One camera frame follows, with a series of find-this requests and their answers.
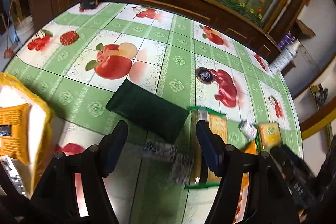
screw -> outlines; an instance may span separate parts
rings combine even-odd
[[[62,158],[63,157],[63,152],[57,152],[56,154],[55,154],[55,158],[57,158],[57,159],[60,159],[60,158]]]
[[[91,145],[91,146],[89,147],[89,150],[90,150],[91,152],[95,152],[95,151],[97,151],[98,149],[99,149],[99,146],[96,145],[96,144]]]
[[[225,146],[225,149],[227,150],[227,151],[233,151],[234,149],[235,149],[235,147],[233,146],[233,145],[231,145],[231,144],[227,144],[226,146]]]
[[[261,155],[262,157],[264,157],[264,158],[268,158],[269,153],[266,152],[266,151],[261,151],[261,152],[260,152],[260,155]]]

white bottle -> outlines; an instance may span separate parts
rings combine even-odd
[[[297,50],[299,49],[300,45],[301,43],[299,40],[295,40],[295,42],[291,45],[288,44],[285,49],[278,55],[278,57],[275,58],[272,63],[270,63],[270,71],[273,74],[282,71],[296,56]]]

green and white tablecloth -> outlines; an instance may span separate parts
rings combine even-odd
[[[261,123],[277,121],[281,137],[302,157],[302,141],[293,100],[280,74],[272,75],[268,64],[255,53],[224,34],[226,45],[204,37],[203,26],[166,11],[121,3],[100,3],[97,9],[68,9],[43,29],[53,33],[39,51],[27,44],[14,56],[5,72],[15,75],[30,90],[43,98],[64,119],[60,147],[75,143],[83,148],[99,143],[104,134],[122,119],[105,105],[125,78],[181,107],[206,105],[228,118],[228,141],[243,148],[247,139],[239,131],[242,119]],[[68,46],[60,36],[70,30],[79,39]],[[131,43],[136,47],[132,68],[122,78],[109,80],[95,70],[85,70],[96,60],[96,46]],[[234,80],[238,103],[229,108],[215,99],[216,83],[205,85],[195,77],[195,69],[225,70]],[[280,117],[274,100],[281,108]],[[187,120],[177,145],[189,152],[190,120]],[[105,180],[116,215],[121,223],[204,223],[215,197],[216,187],[184,190],[168,181],[172,164],[142,159],[146,139],[158,139],[129,123],[129,138],[116,171]]]

white bucket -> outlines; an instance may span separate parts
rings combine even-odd
[[[26,17],[17,27],[16,34],[20,42],[25,43],[35,33],[32,16]]]

green pouch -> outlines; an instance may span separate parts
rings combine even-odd
[[[144,90],[128,79],[121,84],[106,108],[158,134],[171,144],[176,141],[189,114],[188,110]]]

